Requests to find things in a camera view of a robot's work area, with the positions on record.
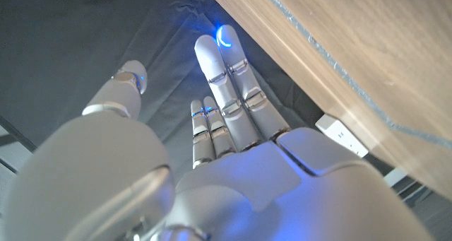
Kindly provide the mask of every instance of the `glowing fingertip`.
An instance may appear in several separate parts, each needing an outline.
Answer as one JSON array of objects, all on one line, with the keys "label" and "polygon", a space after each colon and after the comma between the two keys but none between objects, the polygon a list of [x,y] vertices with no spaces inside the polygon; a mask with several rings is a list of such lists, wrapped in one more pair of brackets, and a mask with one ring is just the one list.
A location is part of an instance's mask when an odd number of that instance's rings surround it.
[{"label": "glowing fingertip", "polygon": [[217,32],[217,44],[218,44],[218,46],[220,46],[220,43],[223,45],[223,46],[225,46],[225,47],[231,47],[231,43],[226,43],[226,42],[224,42],[223,40],[222,40],[222,29],[223,29],[223,27],[220,27],[220,29],[218,29],[218,32]]}]

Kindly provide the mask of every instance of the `blue led light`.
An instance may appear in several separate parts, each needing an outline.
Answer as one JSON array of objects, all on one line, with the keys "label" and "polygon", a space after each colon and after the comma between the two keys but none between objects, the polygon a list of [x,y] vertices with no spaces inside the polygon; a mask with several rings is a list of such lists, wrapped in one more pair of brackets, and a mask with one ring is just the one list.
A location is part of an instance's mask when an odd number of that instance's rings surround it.
[{"label": "blue led light", "polygon": [[218,44],[218,46],[220,46],[220,43],[223,45],[223,46],[225,46],[225,47],[231,47],[231,43],[226,43],[226,42],[224,42],[222,39],[221,39],[221,31],[223,30],[223,28],[221,27],[219,30],[218,30],[218,33],[217,33],[217,44]]}]

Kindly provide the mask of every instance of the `silver joint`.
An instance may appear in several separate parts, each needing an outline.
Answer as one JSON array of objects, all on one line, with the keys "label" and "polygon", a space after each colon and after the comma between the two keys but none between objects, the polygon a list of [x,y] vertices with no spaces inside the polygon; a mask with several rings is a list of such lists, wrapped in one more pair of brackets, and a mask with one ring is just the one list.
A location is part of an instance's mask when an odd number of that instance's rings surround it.
[{"label": "silver joint", "polygon": [[200,110],[200,111],[192,114],[191,117],[199,117],[199,116],[204,116],[204,111],[203,110]]},{"label": "silver joint", "polygon": [[209,83],[215,83],[221,79],[223,79],[226,76],[226,71],[223,71],[223,73],[221,73],[220,75],[216,76],[215,78],[209,79],[208,82]]},{"label": "silver joint", "polygon": [[233,74],[235,72],[240,73],[241,71],[245,70],[245,68],[247,66],[248,66],[248,60],[245,58],[245,59],[239,61],[238,63],[229,66],[229,72],[231,74]]},{"label": "silver joint", "polygon": [[212,131],[212,139],[217,138],[217,137],[219,137],[219,136],[221,136],[223,134],[228,134],[228,133],[229,133],[229,131],[224,126],[220,127],[220,128],[217,128],[217,129]]},{"label": "silver joint", "polygon": [[252,142],[252,143],[250,143],[248,146],[245,146],[245,147],[243,148],[242,152],[247,151],[247,150],[253,148],[254,146],[258,146],[260,143],[261,143],[260,140],[257,140],[257,141],[255,141],[255,142]]},{"label": "silver joint", "polygon": [[138,76],[135,73],[131,73],[129,71],[122,71],[117,74],[114,74],[112,79],[116,81],[130,81],[132,82],[136,88],[138,89],[138,92],[141,92],[141,84],[140,80],[138,79]]},{"label": "silver joint", "polygon": [[202,131],[198,134],[193,135],[193,144],[198,143],[206,139],[212,139],[209,131]]},{"label": "silver joint", "polygon": [[206,163],[209,163],[209,162],[211,162],[211,161],[212,161],[212,160],[209,159],[209,158],[202,158],[202,159],[199,159],[199,160],[197,160],[196,162],[193,163],[193,169],[196,169],[196,167],[199,167],[199,166],[204,165],[204,164],[206,164]]},{"label": "silver joint", "polygon": [[209,112],[207,112],[207,117],[210,117],[210,116],[213,116],[214,114],[218,114],[218,113],[220,113],[220,111],[218,111],[218,109],[213,109],[213,110],[210,110]]},{"label": "silver joint", "polygon": [[226,116],[232,114],[233,112],[239,110],[241,106],[242,104],[240,103],[240,100],[235,100],[233,103],[229,104],[221,110],[221,115]]},{"label": "silver joint", "polygon": [[287,132],[289,132],[290,131],[290,128],[289,127],[284,127],[284,128],[281,128],[281,129],[279,129],[279,130],[277,130],[271,137],[270,137],[270,141],[273,141],[273,142],[276,142],[276,140],[278,140],[278,138],[280,137],[280,136],[282,136],[283,134],[286,134]]},{"label": "silver joint", "polygon": [[245,100],[245,105],[248,109],[256,106],[257,104],[263,102],[267,98],[267,95],[263,93],[263,91],[259,91],[259,93],[251,96],[250,98]]}]

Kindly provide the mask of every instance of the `electrical outlet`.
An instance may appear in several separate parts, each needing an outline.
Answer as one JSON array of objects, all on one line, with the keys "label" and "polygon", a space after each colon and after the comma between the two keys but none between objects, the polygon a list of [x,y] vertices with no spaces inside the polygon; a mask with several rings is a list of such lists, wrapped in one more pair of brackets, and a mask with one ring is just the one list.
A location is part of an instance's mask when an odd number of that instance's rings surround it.
[{"label": "electrical outlet", "polygon": [[328,138],[333,139],[336,143],[356,153],[361,158],[369,152],[341,121],[330,115],[324,114],[316,122],[316,127],[327,135]]}]

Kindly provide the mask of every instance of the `robotic hand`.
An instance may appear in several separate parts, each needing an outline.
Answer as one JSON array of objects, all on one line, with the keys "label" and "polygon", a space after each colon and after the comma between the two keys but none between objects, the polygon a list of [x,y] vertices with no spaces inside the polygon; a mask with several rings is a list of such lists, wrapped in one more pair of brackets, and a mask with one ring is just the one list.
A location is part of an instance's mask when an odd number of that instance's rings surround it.
[{"label": "robotic hand", "polygon": [[195,52],[218,106],[191,103],[193,170],[157,239],[430,239],[372,166],[314,130],[290,131],[231,26]]},{"label": "robotic hand", "polygon": [[191,103],[193,168],[290,130],[261,90],[234,28],[220,27],[216,41],[210,35],[199,37],[195,53],[219,107],[211,97]]},{"label": "robotic hand", "polygon": [[163,145],[136,121],[147,75],[128,61],[25,164],[6,240],[431,239],[372,166],[290,131],[232,27],[216,38],[195,52],[218,106],[191,103],[194,169],[176,187]]}]

